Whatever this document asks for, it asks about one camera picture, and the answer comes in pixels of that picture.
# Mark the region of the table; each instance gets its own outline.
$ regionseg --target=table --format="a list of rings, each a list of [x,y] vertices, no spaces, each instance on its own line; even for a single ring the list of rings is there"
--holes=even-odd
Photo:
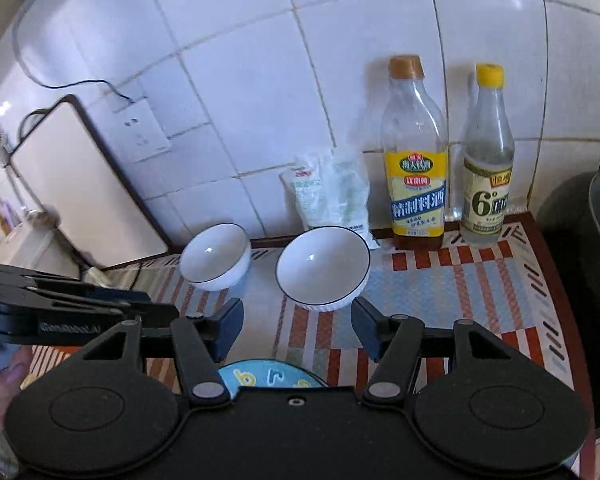
[[[372,253],[372,273],[363,295],[380,310],[420,317],[427,326],[449,327],[459,317],[475,319],[572,387],[591,413],[589,437],[574,468],[592,480],[593,404],[584,351],[569,300],[533,217],[530,213],[507,217],[499,242],[486,250],[466,245],[457,224],[448,224],[445,231],[443,248],[432,253],[395,251],[384,240],[382,248]],[[175,304],[181,316],[193,311],[212,314],[227,298],[239,297],[245,305],[244,327],[227,362],[277,358],[311,370],[330,385],[361,389],[376,364],[360,348],[348,309],[306,311],[290,304],[275,284],[279,247],[291,239],[254,240],[251,270],[231,290],[196,290],[179,275],[179,256],[143,264],[136,290],[147,291],[154,301]],[[112,270],[110,277],[125,288],[136,272],[138,265],[131,265]],[[401,287],[419,291],[418,297],[400,304],[394,295]],[[437,296],[427,296],[425,290],[434,290]],[[30,380],[67,357],[57,349],[40,347],[35,352]],[[445,360],[425,361],[416,388],[446,371]],[[147,373],[179,391],[170,360],[147,360]]]

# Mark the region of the glass bottle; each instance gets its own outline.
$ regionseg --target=glass bottle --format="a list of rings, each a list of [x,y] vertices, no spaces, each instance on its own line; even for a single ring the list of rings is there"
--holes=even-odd
[[[460,232],[475,247],[498,241],[509,197],[515,146],[504,109],[504,69],[478,63],[480,88],[462,138],[464,201]]]
[[[445,230],[448,133],[424,88],[416,55],[389,62],[391,97],[382,117],[382,148],[397,249],[434,251]]]

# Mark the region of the human hand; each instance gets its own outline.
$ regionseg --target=human hand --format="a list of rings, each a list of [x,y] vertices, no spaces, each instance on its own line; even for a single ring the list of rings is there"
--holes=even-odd
[[[0,372],[0,430],[4,425],[4,414],[19,391],[22,381],[29,373],[33,359],[30,346],[22,346],[13,354],[11,364]]]

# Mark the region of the yellow label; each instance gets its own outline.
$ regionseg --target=yellow label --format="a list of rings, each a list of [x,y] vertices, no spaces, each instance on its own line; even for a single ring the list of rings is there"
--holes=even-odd
[[[509,197],[511,167],[484,168],[464,158],[462,225],[477,234],[499,232]]]
[[[446,152],[389,152],[384,166],[394,233],[440,236],[445,231]]]

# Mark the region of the power cord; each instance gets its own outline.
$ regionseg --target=power cord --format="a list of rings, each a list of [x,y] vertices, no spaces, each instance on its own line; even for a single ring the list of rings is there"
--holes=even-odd
[[[37,117],[37,116],[46,116],[49,112],[51,111],[51,108],[38,108],[37,110],[33,110],[32,112],[29,112],[27,115],[24,116],[24,119],[20,121],[20,125],[18,126],[18,142],[20,142],[22,139],[24,139],[27,135],[29,135],[30,131],[35,128],[38,123],[42,120],[39,119],[38,122],[36,122],[36,124],[34,124],[25,134],[24,133],[24,127],[25,124],[27,123],[27,121],[32,118],[32,117]]]
[[[18,42],[18,30],[20,29],[20,24],[22,23],[22,20],[24,19],[25,15],[27,14],[29,9],[33,6],[33,4],[35,2],[36,2],[36,0],[26,0],[25,1],[22,8],[20,9],[20,12],[18,13],[18,16],[16,17],[16,20],[13,23],[13,28],[11,29],[11,47],[13,49],[13,56],[14,56],[16,62],[18,63],[18,65],[20,66],[20,68],[22,69],[22,71],[24,72],[24,75],[27,76],[29,79],[31,79],[35,84],[42,86],[42,88],[48,88],[50,90],[58,90],[61,88],[69,88],[72,86],[91,84],[91,83],[103,83],[103,84],[107,85],[114,94],[116,94],[119,97],[122,97],[123,99],[126,99],[130,103],[133,103],[134,101],[131,97],[121,94],[115,88],[115,86],[113,86],[106,79],[83,79],[82,81],[76,81],[75,83],[69,83],[66,85],[48,85],[48,84],[40,81],[40,79],[38,79],[36,76],[34,76],[31,73],[31,70],[29,70],[29,67],[27,67],[26,63],[22,59],[22,51],[20,49],[20,43]]]

